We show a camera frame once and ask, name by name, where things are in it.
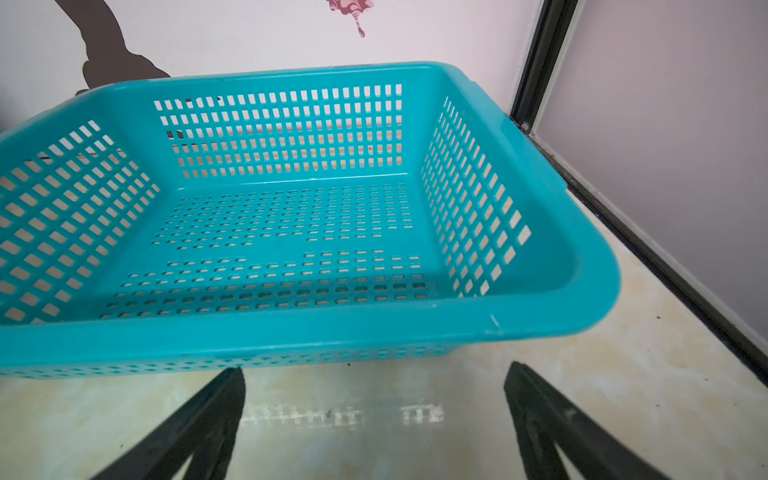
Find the turquoise basket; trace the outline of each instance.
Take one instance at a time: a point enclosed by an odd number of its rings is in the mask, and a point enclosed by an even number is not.
[[[350,362],[575,333],[620,286],[441,64],[132,81],[0,137],[0,375]]]

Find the black mark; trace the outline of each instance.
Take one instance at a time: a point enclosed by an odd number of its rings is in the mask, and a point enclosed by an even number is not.
[[[89,88],[119,81],[170,77],[145,57],[128,51],[118,20],[104,0],[56,0],[56,3],[78,26],[85,41],[88,60],[83,64],[83,77]]]

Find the black metal frame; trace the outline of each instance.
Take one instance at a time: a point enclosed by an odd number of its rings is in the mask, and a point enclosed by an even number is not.
[[[241,369],[226,369],[92,480],[223,480],[245,404]]]
[[[530,480],[568,480],[555,444],[590,480],[667,480],[528,366],[504,384]],[[241,369],[226,369],[92,480],[167,480],[192,455],[184,480],[223,480],[245,404]]]
[[[526,365],[512,363],[504,383],[529,480],[568,479],[560,446],[590,480],[666,480]]]
[[[531,130],[577,3],[578,0],[544,0],[541,6],[531,50],[509,113],[523,131]]]

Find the marble floor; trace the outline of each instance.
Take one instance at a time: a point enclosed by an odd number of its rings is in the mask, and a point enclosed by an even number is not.
[[[565,338],[248,369],[229,479],[525,478],[502,384],[524,362],[672,478],[768,478],[768,389],[591,214],[613,310]],[[0,379],[3,478],[89,478],[215,373]]]

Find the perforated basket bottom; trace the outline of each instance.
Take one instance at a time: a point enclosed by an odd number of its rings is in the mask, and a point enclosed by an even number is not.
[[[78,318],[197,315],[455,295],[407,175],[180,190]]]

